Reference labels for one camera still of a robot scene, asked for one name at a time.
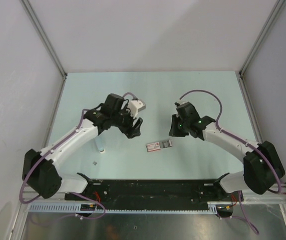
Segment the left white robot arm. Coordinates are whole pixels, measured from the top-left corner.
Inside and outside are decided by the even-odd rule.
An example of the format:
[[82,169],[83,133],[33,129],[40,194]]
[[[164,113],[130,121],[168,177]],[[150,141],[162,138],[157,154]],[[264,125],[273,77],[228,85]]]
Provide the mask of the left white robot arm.
[[143,120],[138,113],[145,108],[146,104],[136,97],[129,100],[111,93],[104,103],[83,109],[79,123],[62,138],[39,151],[25,153],[20,194],[29,186],[44,199],[70,192],[89,199],[93,194],[89,178],[83,173],[62,174],[60,168],[76,150],[111,127],[128,139],[140,136]]

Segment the red staple box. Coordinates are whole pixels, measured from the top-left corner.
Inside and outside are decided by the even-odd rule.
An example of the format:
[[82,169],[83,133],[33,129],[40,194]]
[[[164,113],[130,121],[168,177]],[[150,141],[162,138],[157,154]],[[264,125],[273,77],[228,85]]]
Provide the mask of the red staple box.
[[172,141],[169,139],[169,140],[148,143],[146,145],[146,149],[147,149],[147,152],[150,153],[150,152],[159,151],[161,149],[171,148],[172,146],[173,146]]

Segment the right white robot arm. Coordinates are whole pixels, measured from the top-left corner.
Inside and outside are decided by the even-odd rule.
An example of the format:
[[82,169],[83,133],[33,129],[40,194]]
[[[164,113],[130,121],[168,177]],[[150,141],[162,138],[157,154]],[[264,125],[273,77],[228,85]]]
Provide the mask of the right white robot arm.
[[179,100],[175,106],[177,113],[171,117],[171,137],[192,136],[212,143],[243,165],[241,172],[226,173],[216,180],[218,185],[213,188],[213,194],[218,200],[224,201],[231,193],[243,190],[262,195],[272,192],[273,185],[277,185],[274,193],[281,193],[281,178],[285,170],[272,143],[242,139],[220,127],[218,119],[207,115],[200,117],[195,106],[188,101]]

